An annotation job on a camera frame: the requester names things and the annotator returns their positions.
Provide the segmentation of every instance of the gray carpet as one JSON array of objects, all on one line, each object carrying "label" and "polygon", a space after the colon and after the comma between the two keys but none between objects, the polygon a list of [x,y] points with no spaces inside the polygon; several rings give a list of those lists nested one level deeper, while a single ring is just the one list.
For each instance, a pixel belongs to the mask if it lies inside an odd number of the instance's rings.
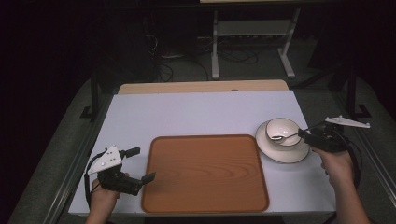
[{"label": "gray carpet", "polygon": [[[267,47],[256,53],[259,60],[254,64],[231,63],[224,59],[219,59],[220,80],[241,80],[241,79],[274,79],[280,78],[288,82],[289,85],[300,83],[312,77],[318,72],[316,69],[307,68],[312,50],[315,47],[314,40],[295,40],[290,46],[290,63],[296,73],[295,79],[286,78],[281,61],[277,56],[274,47]],[[243,57],[243,52],[231,52],[233,55]],[[211,71],[210,54],[203,54],[191,60],[177,60],[167,63],[174,70],[173,81],[205,81],[206,73]],[[297,100],[303,110],[304,117],[308,125],[312,125],[325,119],[326,117],[346,116],[345,91],[333,93],[325,87],[331,76],[325,77],[305,90],[296,90]],[[111,96],[101,93],[101,108],[106,111]],[[94,126],[97,124],[89,119],[81,119],[79,116],[84,107],[90,105],[90,82],[85,83],[72,104],[64,115],[64,119],[53,135],[47,151],[39,163],[35,173],[21,196],[21,200],[15,209],[9,223],[50,223],[54,220],[57,223],[83,223],[84,217],[73,216],[67,213],[70,199],[73,193],[67,194],[65,206],[60,214],[49,216],[49,210],[54,205],[54,200],[59,200],[60,186],[64,183],[67,171],[78,154],[81,142],[87,138],[92,138],[92,132],[97,132]],[[358,80],[357,104],[364,104],[372,114],[371,118],[361,119],[362,122],[370,122],[372,128],[364,130],[367,139],[374,146],[376,153],[391,176],[396,176],[396,123],[376,100],[373,90],[366,83]],[[346,135],[359,147],[361,143],[356,134],[346,129]],[[396,209],[384,191],[372,165],[368,162],[365,153],[363,155],[363,171],[359,194],[368,215],[377,223],[394,223],[396,220]],[[322,223],[329,214],[290,214],[283,216],[286,223]],[[113,217],[115,223],[143,223],[143,217]]]}]

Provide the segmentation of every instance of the white table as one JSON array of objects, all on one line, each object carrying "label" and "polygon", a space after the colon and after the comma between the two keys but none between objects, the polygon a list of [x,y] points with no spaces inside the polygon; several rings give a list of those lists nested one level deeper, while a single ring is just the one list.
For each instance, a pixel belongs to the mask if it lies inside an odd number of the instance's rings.
[{"label": "white table", "polygon": [[[140,147],[137,156],[123,160],[122,171],[134,178],[146,173],[149,147],[158,136],[250,134],[263,122],[289,118],[301,128],[306,123],[292,91],[182,92],[116,95],[92,157],[113,144],[119,149]],[[281,164],[261,153],[270,206],[264,215],[331,212],[335,198],[328,177],[313,152],[294,164]],[[115,214],[144,216],[142,191],[137,196],[122,194]],[[78,185],[69,213],[87,215],[83,179]]]}]

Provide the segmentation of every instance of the brown tray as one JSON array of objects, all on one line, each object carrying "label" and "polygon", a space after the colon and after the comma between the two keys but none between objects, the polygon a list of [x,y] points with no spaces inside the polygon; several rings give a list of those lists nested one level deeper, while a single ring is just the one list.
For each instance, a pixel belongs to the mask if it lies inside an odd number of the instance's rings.
[{"label": "brown tray", "polygon": [[269,198],[255,139],[247,134],[158,137],[143,191],[148,213],[248,213]]}]

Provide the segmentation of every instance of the wire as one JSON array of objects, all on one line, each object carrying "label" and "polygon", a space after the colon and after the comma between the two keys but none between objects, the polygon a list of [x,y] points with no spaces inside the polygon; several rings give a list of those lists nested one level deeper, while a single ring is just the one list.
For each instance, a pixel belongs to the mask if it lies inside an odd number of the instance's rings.
[{"label": "wire", "polygon": [[174,54],[174,55],[162,55],[161,57],[164,59],[177,59],[184,57],[184,54]]},{"label": "wire", "polygon": [[[220,46],[228,37],[224,38],[218,45]],[[247,56],[245,58],[238,58],[237,56],[233,55],[233,50],[231,53],[228,53],[225,50],[219,50],[218,55],[225,61],[232,62],[232,63],[244,63],[244,64],[255,64],[259,61],[259,54],[264,52],[269,46],[274,45],[276,42],[279,42],[282,38],[274,38],[274,40],[270,41],[269,43],[264,45],[264,48],[258,52],[249,49],[243,40],[239,41],[239,45],[242,47],[242,50],[238,50],[240,52],[245,53]]]},{"label": "wire", "polygon": [[363,157],[362,157],[362,155],[361,155],[361,149],[360,149],[358,146],[356,146],[355,143],[353,143],[353,142],[350,142],[350,143],[351,143],[351,144],[356,148],[356,150],[359,152],[360,165],[361,165],[360,170],[362,170],[362,168],[363,168]]},{"label": "wire", "polygon": [[352,147],[349,145],[349,143],[352,143],[349,141],[346,137],[341,135],[339,132],[336,130],[332,130],[333,133],[337,134],[339,138],[344,142],[344,145],[346,146],[347,152],[349,153],[350,159],[352,160],[353,164],[353,170],[354,170],[354,185],[355,188],[357,189],[359,187],[359,183],[361,182],[361,168],[359,167],[358,160],[356,159],[356,154],[353,151]]},{"label": "wire", "polygon": [[98,187],[100,186],[100,183],[99,184],[97,184],[92,190],[91,190],[91,194],[93,193],[93,191],[95,190],[95,189],[97,189]]},{"label": "wire", "polygon": [[[163,69],[161,68],[161,66],[164,66],[164,67],[166,67],[167,69],[169,69],[169,70],[170,70],[170,73],[167,73],[167,72],[163,71]],[[163,73],[166,74],[166,75],[168,75],[169,78],[164,79],[164,78],[163,78]],[[161,64],[160,64],[160,74],[159,74],[159,78],[160,78],[159,81],[160,81],[160,82],[168,82],[168,81],[173,80],[173,75],[174,75],[174,71],[173,71],[172,67],[170,67],[169,65],[164,64],[164,63],[161,63]]]},{"label": "wire", "polygon": [[155,35],[146,35],[146,37],[153,38],[155,41],[154,47],[148,51],[151,55],[154,55],[155,49],[158,47],[158,39]]},{"label": "wire", "polygon": [[199,65],[205,72],[205,76],[206,76],[206,81],[208,81],[209,78],[209,74],[206,71],[206,68],[199,63],[197,60],[193,59],[193,58],[189,58],[188,56],[184,56],[182,58],[176,58],[176,59],[167,59],[167,62],[163,62],[162,65],[168,67],[170,70],[172,70],[172,68],[169,65],[166,65],[166,63],[174,63],[174,62],[191,62],[191,63],[196,63],[197,65]]},{"label": "wire", "polygon": [[104,151],[104,152],[97,154],[96,156],[94,156],[94,157],[90,160],[90,162],[89,162],[88,165],[87,165],[87,169],[86,169],[86,171],[85,171],[85,174],[84,174],[85,199],[87,200],[87,203],[88,203],[88,206],[89,206],[89,207],[91,207],[91,193],[92,193],[92,190],[90,190],[90,184],[91,184],[91,183],[90,183],[90,175],[88,175],[88,171],[91,169],[91,166],[92,166],[93,162],[94,162],[96,159],[102,157],[103,154],[105,154],[106,151],[107,151],[107,148],[105,148],[105,151]]}]

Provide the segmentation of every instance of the wooden board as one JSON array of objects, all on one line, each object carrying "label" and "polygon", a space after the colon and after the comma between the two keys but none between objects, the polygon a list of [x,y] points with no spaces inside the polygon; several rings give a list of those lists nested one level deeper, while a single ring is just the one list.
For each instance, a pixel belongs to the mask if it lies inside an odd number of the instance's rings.
[{"label": "wooden board", "polygon": [[284,80],[236,80],[206,82],[134,83],[120,86],[119,94],[150,94],[211,91],[288,91]]},{"label": "wooden board", "polygon": [[158,137],[144,188],[148,213],[261,212],[269,198],[259,150],[247,134]]}]

